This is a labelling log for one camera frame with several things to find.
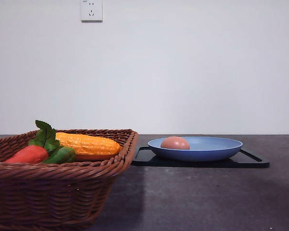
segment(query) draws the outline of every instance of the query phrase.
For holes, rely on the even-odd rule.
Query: table surface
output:
[[[167,136],[139,135],[137,146]],[[270,167],[130,166],[85,231],[289,231],[289,135],[214,137],[242,141]]]

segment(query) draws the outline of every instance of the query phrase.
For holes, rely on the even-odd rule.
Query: plate rim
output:
[[[214,151],[222,151],[222,150],[235,149],[235,148],[239,148],[239,147],[242,147],[242,146],[243,146],[243,142],[238,141],[238,140],[234,140],[234,139],[229,139],[229,138],[212,137],[212,136],[179,136],[179,137],[182,137],[182,138],[214,138],[214,139],[221,139],[221,140],[232,140],[232,141],[237,141],[237,142],[239,142],[240,145],[235,146],[235,147],[231,147],[231,148],[215,149],[215,150],[172,149],[172,148],[162,148],[162,147],[156,147],[156,146],[150,145],[150,143],[153,142],[153,141],[164,140],[164,139],[166,139],[167,137],[151,140],[151,141],[149,141],[147,144],[148,144],[149,147],[159,148],[159,149],[162,149],[162,150],[173,150],[173,151],[184,151],[184,152],[214,152]]]

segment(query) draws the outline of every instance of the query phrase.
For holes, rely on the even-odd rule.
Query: yellow corn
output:
[[[117,142],[105,137],[57,132],[56,139],[60,145],[75,150],[76,161],[109,159],[122,149]]]

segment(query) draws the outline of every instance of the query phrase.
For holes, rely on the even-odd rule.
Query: green pepper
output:
[[[56,150],[43,164],[63,164],[73,162],[75,158],[75,150],[71,147],[62,147]]]

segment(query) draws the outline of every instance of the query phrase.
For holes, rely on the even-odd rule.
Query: white wall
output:
[[[0,134],[289,134],[289,0],[0,0]]]

